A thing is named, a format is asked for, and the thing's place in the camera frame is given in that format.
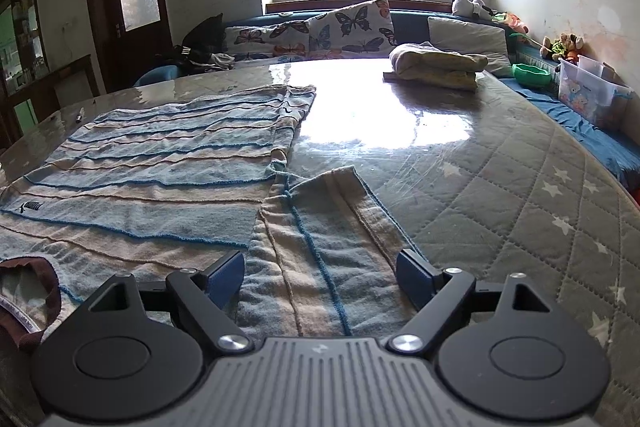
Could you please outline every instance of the butterfly pillow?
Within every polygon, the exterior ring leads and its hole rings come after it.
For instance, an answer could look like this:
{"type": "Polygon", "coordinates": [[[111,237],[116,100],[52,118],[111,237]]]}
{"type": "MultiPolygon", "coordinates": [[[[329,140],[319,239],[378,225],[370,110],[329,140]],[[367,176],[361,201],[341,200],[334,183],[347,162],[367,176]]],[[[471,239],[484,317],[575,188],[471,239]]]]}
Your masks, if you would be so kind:
{"type": "Polygon", "coordinates": [[[241,60],[295,56],[306,57],[309,26],[288,21],[273,26],[232,26],[226,29],[225,53],[241,60]]]}
{"type": "Polygon", "coordinates": [[[318,58],[386,58],[396,47],[389,2],[375,0],[312,17],[309,53],[318,58]]]}

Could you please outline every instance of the striped towel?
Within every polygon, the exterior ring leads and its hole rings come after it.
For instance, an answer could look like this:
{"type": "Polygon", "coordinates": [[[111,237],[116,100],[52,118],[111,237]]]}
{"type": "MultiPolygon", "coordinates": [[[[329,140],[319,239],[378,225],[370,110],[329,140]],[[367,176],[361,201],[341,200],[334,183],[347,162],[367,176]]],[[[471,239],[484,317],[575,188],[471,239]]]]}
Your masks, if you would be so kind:
{"type": "MultiPolygon", "coordinates": [[[[245,250],[314,97],[313,87],[280,85],[114,110],[6,187],[1,260],[44,258],[59,283],[53,324],[42,312],[36,323],[48,333],[111,275],[164,279],[245,250]]],[[[0,295],[29,301],[7,286],[0,295]]]]}
{"type": "Polygon", "coordinates": [[[253,338],[398,330],[414,311],[396,255],[415,245],[352,167],[311,180],[286,169],[314,97],[268,86],[115,110],[5,188],[0,275],[14,271],[0,277],[0,307],[31,335],[10,331],[18,345],[36,345],[111,275],[158,280],[238,250],[246,273],[229,312],[253,338]],[[24,263],[46,291],[15,272],[24,263]]]}

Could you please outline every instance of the clear plastic box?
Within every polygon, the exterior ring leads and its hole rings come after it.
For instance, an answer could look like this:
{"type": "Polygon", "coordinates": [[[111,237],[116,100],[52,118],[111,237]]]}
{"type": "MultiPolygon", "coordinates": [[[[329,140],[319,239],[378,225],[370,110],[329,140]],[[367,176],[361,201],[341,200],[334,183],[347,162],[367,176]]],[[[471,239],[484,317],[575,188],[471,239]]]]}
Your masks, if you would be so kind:
{"type": "Polygon", "coordinates": [[[602,62],[578,55],[578,67],[581,70],[589,71],[591,74],[603,78],[607,82],[612,82],[613,84],[618,83],[616,71],[604,65],[602,62]]]}
{"type": "Polygon", "coordinates": [[[617,130],[633,89],[561,60],[559,99],[601,129],[617,130]]]}

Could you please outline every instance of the metal screw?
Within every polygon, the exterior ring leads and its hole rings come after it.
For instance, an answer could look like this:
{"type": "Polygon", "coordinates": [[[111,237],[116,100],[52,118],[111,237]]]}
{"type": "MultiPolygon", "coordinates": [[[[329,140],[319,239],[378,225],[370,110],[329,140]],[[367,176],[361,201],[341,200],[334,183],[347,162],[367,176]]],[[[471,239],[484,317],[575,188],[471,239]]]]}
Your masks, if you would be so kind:
{"type": "Polygon", "coordinates": [[[246,349],[249,339],[242,335],[222,335],[218,339],[218,347],[223,351],[237,352],[246,349]]]}
{"type": "Polygon", "coordinates": [[[398,335],[391,340],[391,345],[403,353],[412,353],[422,349],[424,342],[416,335],[398,335]]]}

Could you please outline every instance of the towel logo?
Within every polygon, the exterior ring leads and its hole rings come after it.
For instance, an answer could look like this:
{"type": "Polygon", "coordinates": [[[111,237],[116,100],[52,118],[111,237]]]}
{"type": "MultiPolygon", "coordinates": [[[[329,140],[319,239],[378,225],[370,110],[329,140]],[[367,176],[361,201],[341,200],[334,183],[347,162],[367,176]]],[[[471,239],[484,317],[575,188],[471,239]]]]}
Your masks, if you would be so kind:
{"type": "Polygon", "coordinates": [[[24,214],[25,208],[29,208],[30,210],[39,210],[42,206],[42,203],[38,203],[37,201],[27,201],[20,205],[20,213],[24,214]]]}

